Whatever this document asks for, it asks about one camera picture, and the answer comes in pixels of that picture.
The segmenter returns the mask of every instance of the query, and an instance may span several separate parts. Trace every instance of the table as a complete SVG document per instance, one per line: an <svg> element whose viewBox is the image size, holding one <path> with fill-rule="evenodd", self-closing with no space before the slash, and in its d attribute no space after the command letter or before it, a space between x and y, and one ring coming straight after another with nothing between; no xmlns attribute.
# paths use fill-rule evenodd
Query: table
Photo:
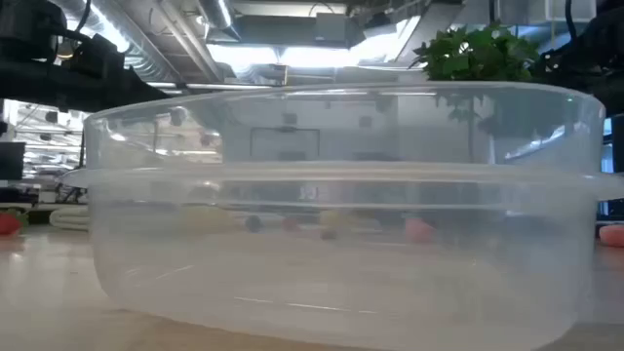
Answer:
<svg viewBox="0 0 624 351"><path fill-rule="evenodd" d="M2 351L346 351L120 309L101 291L84 232L31 227L0 252ZM582 321L540 351L624 349L624 250L597 248Z"/></svg>

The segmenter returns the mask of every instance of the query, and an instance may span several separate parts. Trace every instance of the red object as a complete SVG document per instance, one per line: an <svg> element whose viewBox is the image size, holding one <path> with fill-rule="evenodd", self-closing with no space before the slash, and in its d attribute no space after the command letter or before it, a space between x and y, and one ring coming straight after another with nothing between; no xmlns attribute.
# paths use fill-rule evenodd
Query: red object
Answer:
<svg viewBox="0 0 624 351"><path fill-rule="evenodd" d="M601 243L624 248L624 225L607 225L600 229Z"/></svg>
<svg viewBox="0 0 624 351"><path fill-rule="evenodd" d="M18 234L21 222L12 214L0 214L0 237L12 237Z"/></svg>
<svg viewBox="0 0 624 351"><path fill-rule="evenodd" d="M413 243L429 243L435 231L434 227L420 218L406 219L406 237Z"/></svg>
<svg viewBox="0 0 624 351"><path fill-rule="evenodd" d="M292 217L282 219L282 227L289 232L299 231L301 229L299 228L299 223Z"/></svg>

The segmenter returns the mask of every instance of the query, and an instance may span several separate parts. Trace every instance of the white table surface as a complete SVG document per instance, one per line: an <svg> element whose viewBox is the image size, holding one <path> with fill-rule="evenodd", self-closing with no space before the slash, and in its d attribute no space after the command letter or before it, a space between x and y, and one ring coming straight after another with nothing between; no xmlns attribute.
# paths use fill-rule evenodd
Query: white table surface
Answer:
<svg viewBox="0 0 624 351"><path fill-rule="evenodd" d="M597 248L583 318L541 351L624 350L624 249ZM101 291L88 236L29 228L0 243L2 351L344 351L169 321L120 309Z"/></svg>

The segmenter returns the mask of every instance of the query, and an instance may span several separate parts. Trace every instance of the transparent plastic bowl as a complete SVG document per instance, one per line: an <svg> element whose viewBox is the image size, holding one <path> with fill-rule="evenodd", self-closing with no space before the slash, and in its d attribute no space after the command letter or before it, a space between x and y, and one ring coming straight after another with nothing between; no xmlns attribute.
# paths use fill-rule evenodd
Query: transparent plastic bowl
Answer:
<svg viewBox="0 0 624 351"><path fill-rule="evenodd" d="M603 106L527 84L258 90L87 120L96 267L178 321L399 351L527 351L575 321Z"/></svg>

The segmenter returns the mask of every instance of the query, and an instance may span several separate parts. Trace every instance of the green plant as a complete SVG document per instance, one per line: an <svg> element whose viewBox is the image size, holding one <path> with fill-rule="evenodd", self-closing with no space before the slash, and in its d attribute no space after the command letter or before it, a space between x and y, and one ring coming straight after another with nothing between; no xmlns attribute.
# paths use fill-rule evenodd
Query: green plant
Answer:
<svg viewBox="0 0 624 351"><path fill-rule="evenodd" d="M537 44L513 35L499 23L468 32L466 27L439 31L429 45L414 50L414 64L426 63L431 80L532 80L531 66L539 58Z"/></svg>

